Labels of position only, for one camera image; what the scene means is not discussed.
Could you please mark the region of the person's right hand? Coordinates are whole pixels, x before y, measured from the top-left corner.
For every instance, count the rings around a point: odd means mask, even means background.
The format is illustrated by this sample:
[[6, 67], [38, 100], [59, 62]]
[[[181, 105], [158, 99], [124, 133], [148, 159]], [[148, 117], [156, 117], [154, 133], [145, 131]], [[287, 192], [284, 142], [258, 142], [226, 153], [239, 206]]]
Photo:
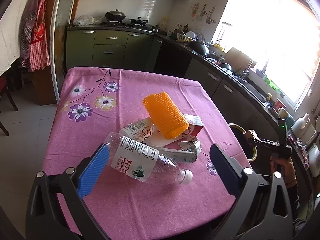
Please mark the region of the person's right hand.
[[287, 188], [297, 185], [297, 178], [292, 159], [281, 159], [270, 156], [271, 173], [276, 172], [276, 167], [281, 166], [284, 171], [283, 178]]

